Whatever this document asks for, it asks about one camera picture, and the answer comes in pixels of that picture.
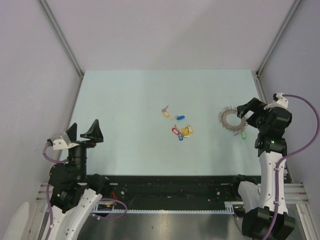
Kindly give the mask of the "green tag key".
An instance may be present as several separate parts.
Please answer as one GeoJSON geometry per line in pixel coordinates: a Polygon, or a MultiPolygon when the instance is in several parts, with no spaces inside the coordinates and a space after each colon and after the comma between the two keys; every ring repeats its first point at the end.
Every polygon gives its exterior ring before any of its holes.
{"type": "Polygon", "coordinates": [[[234,133],[234,136],[241,136],[242,140],[246,140],[247,139],[247,133],[245,130],[240,130],[234,133]]]}

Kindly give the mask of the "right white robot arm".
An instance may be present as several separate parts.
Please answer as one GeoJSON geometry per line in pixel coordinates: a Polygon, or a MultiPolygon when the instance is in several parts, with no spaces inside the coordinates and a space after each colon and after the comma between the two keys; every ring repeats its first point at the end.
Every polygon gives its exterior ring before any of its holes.
{"type": "Polygon", "coordinates": [[[296,226],[296,220],[288,215],[284,193],[287,156],[284,133],[292,122],[287,107],[286,98],[266,104],[254,97],[236,108],[239,118],[251,111],[247,123],[258,129],[254,147],[261,168],[260,185],[242,176],[240,183],[230,188],[231,196],[244,204],[242,234],[253,240],[285,240],[296,226]]]}

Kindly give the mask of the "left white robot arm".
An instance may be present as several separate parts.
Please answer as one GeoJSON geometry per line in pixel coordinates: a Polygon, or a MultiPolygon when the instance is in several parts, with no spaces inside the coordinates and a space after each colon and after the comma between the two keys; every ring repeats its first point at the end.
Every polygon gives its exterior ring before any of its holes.
{"type": "Polygon", "coordinates": [[[54,165],[49,171],[46,200],[49,219],[44,240],[75,240],[94,206],[110,196],[110,180],[87,175],[87,150],[104,141],[99,120],[80,134],[73,123],[65,132],[49,138],[42,155],[54,165]]]}

